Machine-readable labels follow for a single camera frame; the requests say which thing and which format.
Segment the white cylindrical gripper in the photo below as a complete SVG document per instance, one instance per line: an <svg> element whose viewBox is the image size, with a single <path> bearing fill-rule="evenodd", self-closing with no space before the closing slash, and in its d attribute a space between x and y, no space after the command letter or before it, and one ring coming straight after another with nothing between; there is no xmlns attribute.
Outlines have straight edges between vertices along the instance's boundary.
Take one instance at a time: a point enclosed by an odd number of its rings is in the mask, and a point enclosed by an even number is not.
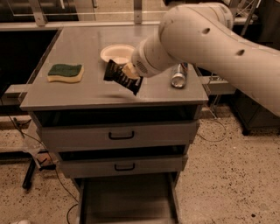
<svg viewBox="0 0 280 224"><path fill-rule="evenodd" d="M143 40L132 53L131 62L122 68L122 72L132 80L140 76L150 78L175 65L175 59L164 49L159 37Z"/></svg>

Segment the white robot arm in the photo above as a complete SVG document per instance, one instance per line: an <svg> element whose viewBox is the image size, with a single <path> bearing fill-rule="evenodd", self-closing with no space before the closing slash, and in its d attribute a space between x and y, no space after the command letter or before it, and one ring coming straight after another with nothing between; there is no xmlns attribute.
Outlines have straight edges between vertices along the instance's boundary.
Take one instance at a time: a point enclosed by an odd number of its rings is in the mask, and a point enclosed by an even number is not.
<svg viewBox="0 0 280 224"><path fill-rule="evenodd" d="M222 3L173 7L157 32L137 46L124 71L152 77L186 62L219 75L280 116L280 52L238 36L233 23Z"/></svg>

